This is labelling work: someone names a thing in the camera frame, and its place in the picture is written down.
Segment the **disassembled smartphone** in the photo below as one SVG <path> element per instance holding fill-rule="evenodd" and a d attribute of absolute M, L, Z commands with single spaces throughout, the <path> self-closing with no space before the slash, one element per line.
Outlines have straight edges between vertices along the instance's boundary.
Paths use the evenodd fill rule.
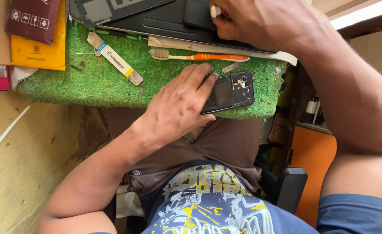
<path fill-rule="evenodd" d="M 255 103 L 252 72 L 249 70 L 218 76 L 201 114 L 211 114 Z"/>

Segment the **green towel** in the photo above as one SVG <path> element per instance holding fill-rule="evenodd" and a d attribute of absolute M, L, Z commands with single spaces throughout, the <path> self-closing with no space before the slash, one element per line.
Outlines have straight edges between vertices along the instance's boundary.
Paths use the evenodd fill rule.
<path fill-rule="evenodd" d="M 186 60 L 156 60 L 148 53 L 147 40 L 131 40 L 113 35 L 100 35 L 133 69 L 143 82 L 135 86 L 103 56 L 94 54 L 72 55 L 94 52 L 87 42 L 89 29 L 81 24 L 68 22 L 66 37 L 66 71 L 40 69 L 21 81 L 17 91 L 33 100 L 51 103 L 82 104 L 97 107 L 141 107 L 146 108 L 152 97 L 182 69 L 192 63 Z M 169 49 L 170 55 L 188 56 L 196 52 Z M 230 61 L 208 60 L 213 72 L 222 75 L 221 69 L 232 64 Z M 82 69 L 78 71 L 71 65 Z M 216 116 L 231 119 L 266 118 L 275 113 L 282 72 L 286 62 L 252 57 L 243 66 L 231 71 L 251 70 L 255 103 L 248 107 L 216 113 Z"/>

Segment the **navy blue t-shirt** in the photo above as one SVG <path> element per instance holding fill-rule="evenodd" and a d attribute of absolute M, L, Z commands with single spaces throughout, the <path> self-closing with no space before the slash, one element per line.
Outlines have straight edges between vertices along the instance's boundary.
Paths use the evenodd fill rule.
<path fill-rule="evenodd" d="M 156 193 L 145 197 L 156 198 L 152 209 L 144 207 L 150 216 L 143 234 L 382 233 L 381 198 L 327 195 L 319 201 L 315 230 L 295 215 L 253 197 L 230 168 L 214 161 L 191 162 Z"/>

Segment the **orange toothbrush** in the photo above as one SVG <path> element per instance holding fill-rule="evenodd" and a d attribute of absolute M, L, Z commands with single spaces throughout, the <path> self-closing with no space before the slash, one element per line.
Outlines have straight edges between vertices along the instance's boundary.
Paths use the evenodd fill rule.
<path fill-rule="evenodd" d="M 212 54 L 196 54 L 191 56 L 173 56 L 169 55 L 169 51 L 165 49 L 151 49 L 149 53 L 153 58 L 159 60 L 168 60 L 168 59 L 178 59 L 178 60 L 194 60 L 194 61 L 203 61 L 203 60 L 227 60 L 233 62 L 245 62 L 250 58 L 245 55 L 212 55 Z"/>

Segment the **orange cabinet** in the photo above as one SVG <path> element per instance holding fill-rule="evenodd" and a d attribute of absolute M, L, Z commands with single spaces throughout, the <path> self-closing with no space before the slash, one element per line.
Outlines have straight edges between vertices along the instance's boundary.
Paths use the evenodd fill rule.
<path fill-rule="evenodd" d="M 337 149 L 335 137 L 295 127 L 292 149 L 292 162 L 289 167 L 302 167 L 308 173 L 307 184 L 295 215 L 315 228 L 321 185 Z"/>

